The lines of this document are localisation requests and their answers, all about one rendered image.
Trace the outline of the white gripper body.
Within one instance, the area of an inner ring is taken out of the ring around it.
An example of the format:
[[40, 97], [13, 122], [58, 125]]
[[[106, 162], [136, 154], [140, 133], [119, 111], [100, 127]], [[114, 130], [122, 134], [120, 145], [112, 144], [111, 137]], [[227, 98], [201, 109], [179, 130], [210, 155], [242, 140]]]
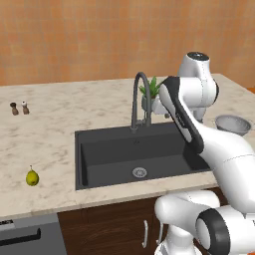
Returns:
[[152, 104], [152, 111], [156, 115], [165, 115], [169, 114], [169, 112], [166, 110], [166, 108], [163, 106], [163, 104], [160, 101], [154, 101]]

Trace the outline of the dark grey sink faucet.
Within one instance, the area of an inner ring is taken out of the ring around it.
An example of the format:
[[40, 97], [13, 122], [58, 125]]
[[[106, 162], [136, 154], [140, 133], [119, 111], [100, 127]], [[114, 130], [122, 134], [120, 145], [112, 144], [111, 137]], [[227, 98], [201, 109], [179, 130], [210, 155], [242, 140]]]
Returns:
[[133, 84], [133, 96], [132, 96], [132, 111], [131, 111], [131, 125], [130, 130], [132, 133], [137, 131], [137, 90], [138, 81], [142, 78], [143, 85], [145, 87], [146, 94], [146, 116], [145, 116], [145, 126], [148, 128], [151, 125], [151, 96], [149, 90], [149, 83], [144, 72], [138, 72], [134, 79]]

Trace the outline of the silver sink drain strainer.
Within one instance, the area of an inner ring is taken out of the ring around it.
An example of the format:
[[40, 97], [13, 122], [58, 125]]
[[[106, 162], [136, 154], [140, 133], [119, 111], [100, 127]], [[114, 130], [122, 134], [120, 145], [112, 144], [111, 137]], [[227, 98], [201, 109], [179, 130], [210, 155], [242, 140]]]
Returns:
[[145, 178], [147, 176], [147, 171], [143, 167], [136, 167], [132, 170], [132, 175], [136, 178]]

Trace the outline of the grey metal colander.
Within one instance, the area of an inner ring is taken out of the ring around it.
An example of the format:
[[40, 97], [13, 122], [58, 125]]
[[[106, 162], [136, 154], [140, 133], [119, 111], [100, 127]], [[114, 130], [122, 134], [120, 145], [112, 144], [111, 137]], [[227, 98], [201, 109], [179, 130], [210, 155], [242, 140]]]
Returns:
[[214, 122], [218, 129], [233, 132], [241, 136], [252, 130], [252, 125], [249, 121], [234, 115], [217, 116]]

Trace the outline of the dark grey sink basin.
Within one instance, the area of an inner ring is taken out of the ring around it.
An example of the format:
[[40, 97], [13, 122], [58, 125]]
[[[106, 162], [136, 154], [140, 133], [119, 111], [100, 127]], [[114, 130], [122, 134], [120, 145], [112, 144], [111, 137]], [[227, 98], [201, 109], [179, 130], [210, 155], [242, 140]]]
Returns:
[[[78, 190], [209, 170], [173, 123], [141, 127], [136, 133], [129, 127], [77, 131], [75, 167]], [[136, 167], [145, 168], [147, 176], [134, 177]]]

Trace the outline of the yellow green pear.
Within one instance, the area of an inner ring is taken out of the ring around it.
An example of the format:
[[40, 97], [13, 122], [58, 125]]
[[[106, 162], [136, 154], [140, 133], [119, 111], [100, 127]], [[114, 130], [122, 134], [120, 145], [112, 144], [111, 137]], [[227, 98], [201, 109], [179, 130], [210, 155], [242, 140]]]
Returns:
[[33, 167], [30, 167], [30, 170], [28, 171], [26, 175], [26, 183], [30, 186], [35, 186], [39, 183], [39, 175], [33, 169]]

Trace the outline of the green plant in white pot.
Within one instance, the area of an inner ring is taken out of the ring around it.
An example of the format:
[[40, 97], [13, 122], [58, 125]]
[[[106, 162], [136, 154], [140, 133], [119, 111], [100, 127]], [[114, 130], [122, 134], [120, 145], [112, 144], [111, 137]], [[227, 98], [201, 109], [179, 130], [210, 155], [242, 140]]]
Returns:
[[[152, 102], [154, 102], [156, 96], [159, 93], [160, 84], [157, 82], [156, 77], [153, 77], [148, 84], [149, 84], [149, 91], [150, 91], [150, 99], [151, 99]], [[145, 111], [146, 110], [146, 91], [145, 91], [145, 87], [139, 86], [138, 88], [139, 88], [140, 92], [142, 93], [141, 107]]]

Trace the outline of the grey dishwasher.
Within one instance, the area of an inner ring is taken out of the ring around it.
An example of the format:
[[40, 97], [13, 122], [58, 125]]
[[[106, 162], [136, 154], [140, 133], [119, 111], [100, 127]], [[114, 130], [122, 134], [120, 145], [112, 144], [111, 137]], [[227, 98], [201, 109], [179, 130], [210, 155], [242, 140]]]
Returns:
[[56, 213], [0, 221], [0, 240], [33, 235], [38, 228], [39, 240], [0, 246], [0, 255], [67, 255]]

